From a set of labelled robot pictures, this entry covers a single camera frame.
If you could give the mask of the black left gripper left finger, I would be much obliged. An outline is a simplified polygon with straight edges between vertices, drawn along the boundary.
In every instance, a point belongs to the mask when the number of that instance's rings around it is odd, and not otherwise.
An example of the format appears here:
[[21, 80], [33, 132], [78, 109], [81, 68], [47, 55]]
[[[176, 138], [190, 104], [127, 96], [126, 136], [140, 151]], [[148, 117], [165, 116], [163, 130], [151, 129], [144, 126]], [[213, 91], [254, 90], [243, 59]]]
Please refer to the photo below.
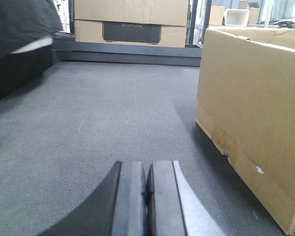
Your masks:
[[145, 185], [141, 162], [117, 161], [77, 208], [40, 235], [145, 236]]

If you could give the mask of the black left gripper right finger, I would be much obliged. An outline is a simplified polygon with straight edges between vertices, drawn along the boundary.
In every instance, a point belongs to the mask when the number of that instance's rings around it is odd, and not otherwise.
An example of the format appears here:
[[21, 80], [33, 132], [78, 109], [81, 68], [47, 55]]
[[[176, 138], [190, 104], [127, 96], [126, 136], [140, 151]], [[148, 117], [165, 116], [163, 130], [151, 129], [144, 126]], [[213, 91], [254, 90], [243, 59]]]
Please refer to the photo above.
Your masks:
[[153, 162], [146, 188], [148, 235], [224, 235], [188, 184], [177, 160]]

